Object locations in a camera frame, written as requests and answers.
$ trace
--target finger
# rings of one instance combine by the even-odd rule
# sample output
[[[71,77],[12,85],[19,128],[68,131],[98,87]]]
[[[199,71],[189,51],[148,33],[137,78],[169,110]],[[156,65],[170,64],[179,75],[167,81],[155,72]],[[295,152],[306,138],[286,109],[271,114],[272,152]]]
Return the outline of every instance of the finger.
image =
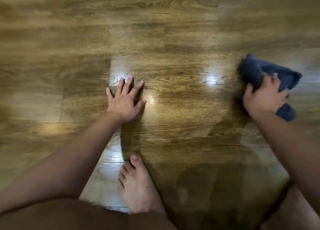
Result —
[[[251,83],[247,84],[247,87],[244,92],[244,98],[249,98],[253,94],[254,87]]]
[[[126,95],[129,92],[130,85],[132,84],[133,79],[134,78],[132,76],[129,76],[127,82],[124,84],[124,86],[122,88],[121,94],[125,94]]]
[[[143,86],[143,84],[144,84],[143,80],[137,83],[136,86],[133,87],[133,89],[130,91],[129,94],[136,96],[139,90],[141,89],[141,87]]]
[[[271,84],[272,84],[271,77],[268,74],[263,73],[263,81],[262,81],[261,87],[266,87],[266,86],[269,86]]]
[[[272,76],[272,84],[274,85],[274,87],[276,88],[276,90],[278,91],[281,81],[278,78],[278,73],[274,73]]]
[[[145,106],[145,104],[146,100],[142,99],[136,104],[135,108],[137,109],[137,111],[140,111]]]
[[[117,86],[117,89],[116,89],[116,91],[115,91],[115,95],[116,95],[116,96],[121,94],[122,87],[123,87],[123,84],[124,84],[124,83],[125,83],[124,78],[121,77],[120,80],[119,80],[119,84],[118,84],[118,86]]]
[[[108,101],[111,101],[113,99],[113,95],[111,93],[110,88],[106,88],[106,95],[108,97]]]
[[[281,98],[285,98],[289,95],[290,90],[284,89],[283,91],[279,92],[278,94],[280,95]]]

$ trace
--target person's right arm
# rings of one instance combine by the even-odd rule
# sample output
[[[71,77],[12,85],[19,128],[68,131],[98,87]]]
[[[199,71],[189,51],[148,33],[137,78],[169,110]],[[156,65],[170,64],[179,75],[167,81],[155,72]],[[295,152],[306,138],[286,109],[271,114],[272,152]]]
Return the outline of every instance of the person's right arm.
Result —
[[[287,95],[287,91],[278,92],[279,86],[277,75],[264,75],[262,86],[254,93],[248,84],[243,104],[280,163],[320,215],[320,144],[275,114]]]

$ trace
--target forearm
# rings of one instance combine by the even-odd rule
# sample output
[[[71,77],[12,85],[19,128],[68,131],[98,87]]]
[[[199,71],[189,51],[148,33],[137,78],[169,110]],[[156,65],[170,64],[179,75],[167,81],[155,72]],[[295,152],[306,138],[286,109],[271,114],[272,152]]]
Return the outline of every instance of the forearm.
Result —
[[[65,147],[42,160],[0,195],[0,214],[37,202],[80,196],[114,132],[116,116],[102,115]]]
[[[301,134],[294,123],[274,113],[262,113],[255,121],[280,163],[294,179],[305,198],[320,213],[320,145]]]

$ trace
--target person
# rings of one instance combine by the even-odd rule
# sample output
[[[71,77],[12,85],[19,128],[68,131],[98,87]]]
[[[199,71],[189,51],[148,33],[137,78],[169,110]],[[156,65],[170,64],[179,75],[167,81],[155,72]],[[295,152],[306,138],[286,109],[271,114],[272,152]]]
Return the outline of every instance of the person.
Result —
[[[136,154],[123,164],[117,181],[132,214],[78,200],[114,132],[138,115],[146,103],[140,100],[134,105],[143,81],[130,90],[132,82],[131,76],[126,83],[121,78],[115,96],[107,88],[109,106],[105,114],[0,194],[1,229],[176,229]],[[275,115],[288,94],[278,92],[279,86],[277,74],[265,74],[262,86],[253,93],[252,85],[247,85],[243,98],[244,107],[296,183],[261,229],[319,229],[319,146],[294,124]]]

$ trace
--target towel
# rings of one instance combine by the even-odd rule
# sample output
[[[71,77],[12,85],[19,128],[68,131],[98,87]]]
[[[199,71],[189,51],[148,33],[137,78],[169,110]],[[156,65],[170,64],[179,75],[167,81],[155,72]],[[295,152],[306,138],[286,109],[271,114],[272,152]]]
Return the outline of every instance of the towel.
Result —
[[[242,62],[240,71],[243,81],[246,84],[252,83],[254,91],[257,90],[262,84],[262,72],[265,72],[269,75],[278,73],[278,78],[281,80],[279,92],[284,89],[293,89],[302,77],[302,74],[299,72],[271,62],[257,60],[251,54],[248,54],[246,59]],[[276,115],[286,121],[291,121],[296,117],[296,111],[289,104],[285,103],[278,109]]]

